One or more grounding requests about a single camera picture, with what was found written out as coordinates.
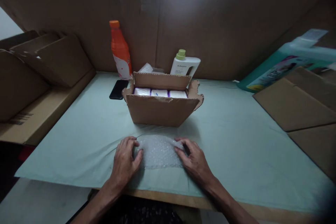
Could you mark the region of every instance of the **hand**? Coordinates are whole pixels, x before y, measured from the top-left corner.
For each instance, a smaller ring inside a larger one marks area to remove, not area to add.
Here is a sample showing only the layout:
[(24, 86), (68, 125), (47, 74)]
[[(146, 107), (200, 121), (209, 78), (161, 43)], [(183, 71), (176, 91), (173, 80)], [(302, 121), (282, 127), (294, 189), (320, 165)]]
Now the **hand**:
[(137, 157), (133, 159), (132, 151), (134, 146), (139, 146), (137, 138), (134, 136), (126, 137), (118, 144), (114, 155), (112, 174), (105, 183), (107, 187), (122, 191), (139, 169), (143, 150), (140, 150)]
[(189, 175), (202, 187), (209, 186), (216, 178), (212, 174), (205, 155), (198, 144), (191, 142), (188, 138), (175, 138), (175, 141), (182, 142), (190, 150), (190, 155), (187, 157), (181, 149), (174, 147), (175, 152), (182, 160), (183, 166)]

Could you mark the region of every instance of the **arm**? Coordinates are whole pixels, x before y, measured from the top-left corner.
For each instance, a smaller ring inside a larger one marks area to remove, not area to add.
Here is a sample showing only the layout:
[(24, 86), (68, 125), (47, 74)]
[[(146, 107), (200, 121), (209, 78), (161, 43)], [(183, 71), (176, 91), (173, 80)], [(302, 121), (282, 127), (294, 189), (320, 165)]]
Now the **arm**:
[(175, 140), (181, 141), (190, 150), (190, 155), (187, 157), (182, 150), (177, 147), (174, 148), (188, 174), (215, 200), (228, 222), (231, 224), (257, 224), (258, 222), (232, 198), (212, 174), (198, 144), (187, 138), (177, 138)]
[(120, 197), (127, 183), (139, 169), (142, 160), (143, 150), (133, 160), (133, 146), (139, 146), (137, 139), (133, 136), (126, 137), (120, 142), (115, 152), (110, 178), (71, 224), (98, 223), (101, 217)]

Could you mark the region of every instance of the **white bottle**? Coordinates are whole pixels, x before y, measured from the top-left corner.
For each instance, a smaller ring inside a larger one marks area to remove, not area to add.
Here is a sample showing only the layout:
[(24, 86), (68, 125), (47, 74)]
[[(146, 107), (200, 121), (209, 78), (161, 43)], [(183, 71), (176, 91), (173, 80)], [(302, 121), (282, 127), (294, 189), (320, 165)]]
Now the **white bottle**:
[(188, 75), (193, 77), (194, 73), (201, 60), (199, 58), (194, 57), (186, 57), (186, 52), (183, 49), (180, 49), (176, 54), (176, 57), (173, 62), (173, 66), (171, 67), (170, 74), (171, 75)]

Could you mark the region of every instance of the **black phone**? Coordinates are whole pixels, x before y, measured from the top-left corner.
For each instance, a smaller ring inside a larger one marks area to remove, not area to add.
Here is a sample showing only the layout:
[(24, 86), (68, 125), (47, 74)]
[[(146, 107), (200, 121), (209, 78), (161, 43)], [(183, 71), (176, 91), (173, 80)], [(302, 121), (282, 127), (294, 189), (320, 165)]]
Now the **black phone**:
[(123, 91), (124, 88), (127, 88), (127, 86), (128, 86), (128, 80), (117, 80), (110, 94), (110, 99), (122, 100), (123, 95), (121, 92)]

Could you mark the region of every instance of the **bubble wrap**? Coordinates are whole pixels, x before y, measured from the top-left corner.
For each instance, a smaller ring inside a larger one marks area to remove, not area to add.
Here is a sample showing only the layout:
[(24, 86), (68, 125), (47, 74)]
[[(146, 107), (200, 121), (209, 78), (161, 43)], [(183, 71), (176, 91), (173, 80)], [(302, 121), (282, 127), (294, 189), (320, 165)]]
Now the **bubble wrap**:
[(134, 156), (143, 149), (143, 158), (140, 167), (158, 169), (166, 167), (183, 167), (174, 146), (184, 151), (180, 142), (162, 135), (142, 135), (137, 141), (140, 146), (135, 148)]

